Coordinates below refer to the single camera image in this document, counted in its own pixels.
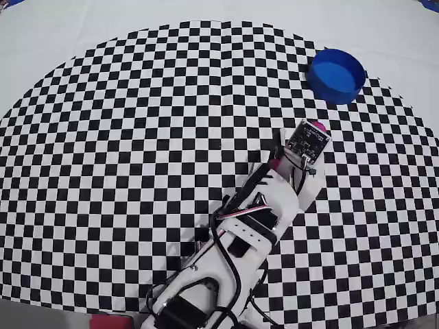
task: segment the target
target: white table surface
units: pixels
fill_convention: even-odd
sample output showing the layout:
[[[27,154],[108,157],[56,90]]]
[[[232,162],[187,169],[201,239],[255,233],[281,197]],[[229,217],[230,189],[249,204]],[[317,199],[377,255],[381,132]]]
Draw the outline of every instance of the white table surface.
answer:
[[[26,0],[0,16],[0,117],[75,54],[201,19],[268,23],[348,51],[439,136],[439,14],[416,0]]]

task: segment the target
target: black and white checkered cloth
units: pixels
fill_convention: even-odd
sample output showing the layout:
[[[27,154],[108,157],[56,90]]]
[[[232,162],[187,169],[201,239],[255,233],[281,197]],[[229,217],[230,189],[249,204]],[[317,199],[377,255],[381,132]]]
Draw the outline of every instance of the black and white checkered cloth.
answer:
[[[435,313],[438,139],[377,79],[347,106],[314,99],[319,49],[270,25],[194,21],[46,75],[0,122],[1,296],[139,310],[273,131],[307,118],[333,139],[326,186],[268,257],[259,306],[301,328]]]

